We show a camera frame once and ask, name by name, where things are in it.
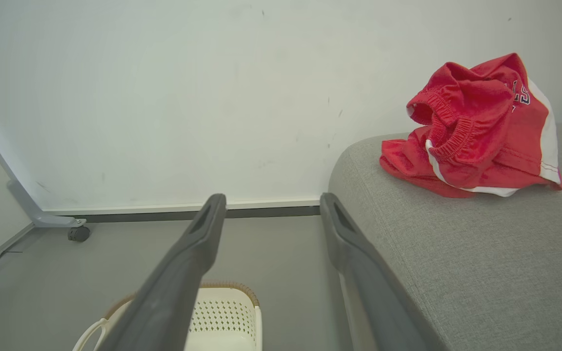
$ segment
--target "metal stand leg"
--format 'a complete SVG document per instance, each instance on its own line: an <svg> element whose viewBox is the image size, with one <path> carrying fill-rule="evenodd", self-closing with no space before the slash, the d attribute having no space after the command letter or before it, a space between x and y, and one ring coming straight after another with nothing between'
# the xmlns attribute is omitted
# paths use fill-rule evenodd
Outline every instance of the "metal stand leg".
<svg viewBox="0 0 562 351"><path fill-rule="evenodd" d="M90 236L90 229L84 227L85 219L51 215L43 212L18 180L10 180L7 183L7 188L36 227L71 228L69 230L69 240L72 241L83 242Z"/></svg>

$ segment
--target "red clothing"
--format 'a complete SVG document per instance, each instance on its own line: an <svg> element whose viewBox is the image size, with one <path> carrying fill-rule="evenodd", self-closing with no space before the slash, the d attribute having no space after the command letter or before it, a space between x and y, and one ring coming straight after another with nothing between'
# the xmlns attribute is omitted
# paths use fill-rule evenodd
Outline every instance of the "red clothing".
<svg viewBox="0 0 562 351"><path fill-rule="evenodd" d="M562 189L552 107L517 54L472 69L446 63L407 111L426 126L383 142L381 166L393 176L446 197Z"/></svg>

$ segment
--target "sofa seam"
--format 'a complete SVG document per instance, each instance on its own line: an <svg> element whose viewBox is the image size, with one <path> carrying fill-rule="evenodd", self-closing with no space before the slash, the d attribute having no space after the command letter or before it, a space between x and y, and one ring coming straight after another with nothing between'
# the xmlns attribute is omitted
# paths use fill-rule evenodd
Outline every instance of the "sofa seam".
<svg viewBox="0 0 562 351"><path fill-rule="evenodd" d="M350 162L353 165L353 168L355 169L355 172L357 174L359 174L359 178L361 179L361 186L363 187L365 193L368 195L368 197L370 198L370 203L372 204L372 208L370 209L370 211L372 212L372 214L375 215L376 220L381 223L383 225L383 227L386 227L388 229L388 231L391 233L392 231L389 230L389 226L381 221L381 216L378 215L378 213L375 212L375 209L377 208L376 203L374 201L374 198L372 197L372 194L368 191L368 187L365 183L365 179L363 178L363 176L361 175L361 173L359 172L359 170L357 169L357 163L355 162L354 158L351 155L351 151L348 150L348 158L350 158ZM446 334L446 332L444 331L444 329L442 328L442 325L437 322L437 320L435 319L435 311L433 309L432 306L430 306L429 304L426 303L426 297L424 296L424 293L422 293L422 289L418 288L417 285L417 276L414 273L413 269L407 264L406 262L406 257L404 257L404 253L402 253L402 251L397 250L397 248L399 248L399 244L397 242L397 240L393 237L390 236L390 238L393 239L393 243L390 243L390 247L393 249L394 254L398 257L401 258L401 262L403 262L403 266L404 269L406 269L409 273L410 276L412 278L412 289L414 289L415 291L418 292L420 298L421 298L421 303L422 305L424 305L424 307L426 307L426 311L429 311L430 313L428 314L428 317L430 318L431 322L433 325L435 325L435 327L437 327L437 329L439 331L441 331L441 335L443 335L443 338L445 339L445 341L447 342L447 344L451 344L450 339L448 338L448 335Z"/></svg>

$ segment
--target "caster wheel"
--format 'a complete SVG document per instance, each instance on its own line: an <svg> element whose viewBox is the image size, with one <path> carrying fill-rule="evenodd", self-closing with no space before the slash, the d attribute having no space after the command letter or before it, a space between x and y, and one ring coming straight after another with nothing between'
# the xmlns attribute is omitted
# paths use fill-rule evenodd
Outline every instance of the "caster wheel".
<svg viewBox="0 0 562 351"><path fill-rule="evenodd" d="M69 240L85 242L90 237L90 229L87 227L77 227L69 229Z"/></svg>

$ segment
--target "dark gray baseboard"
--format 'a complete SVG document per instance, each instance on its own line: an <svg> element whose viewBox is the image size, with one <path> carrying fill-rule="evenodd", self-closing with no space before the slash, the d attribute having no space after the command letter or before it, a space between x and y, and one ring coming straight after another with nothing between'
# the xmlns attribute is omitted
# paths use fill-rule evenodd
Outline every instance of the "dark gray baseboard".
<svg viewBox="0 0 562 351"><path fill-rule="evenodd" d="M85 218L88 223L150 222L152 220L192 220L196 213L196 211L189 211L183 213L95 214L76 215L74 217ZM319 214L319 206L274 207L269 209L227 210L225 218L294 217Z"/></svg>

